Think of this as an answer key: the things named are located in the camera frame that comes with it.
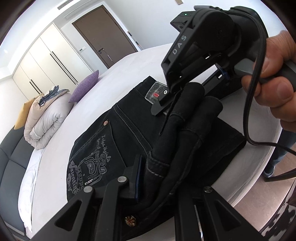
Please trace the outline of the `person's right hand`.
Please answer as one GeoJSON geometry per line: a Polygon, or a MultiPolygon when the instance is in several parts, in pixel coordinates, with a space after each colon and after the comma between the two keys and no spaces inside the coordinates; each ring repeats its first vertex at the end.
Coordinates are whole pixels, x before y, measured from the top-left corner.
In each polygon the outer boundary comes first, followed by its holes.
{"type": "MultiPolygon", "coordinates": [[[[295,42],[288,31],[281,31],[266,40],[260,77],[274,76],[288,60],[295,62],[295,42]]],[[[263,85],[257,84],[254,97],[258,104],[270,108],[272,115],[280,119],[284,130],[295,132],[295,92],[287,78],[279,76],[263,85]]]]}

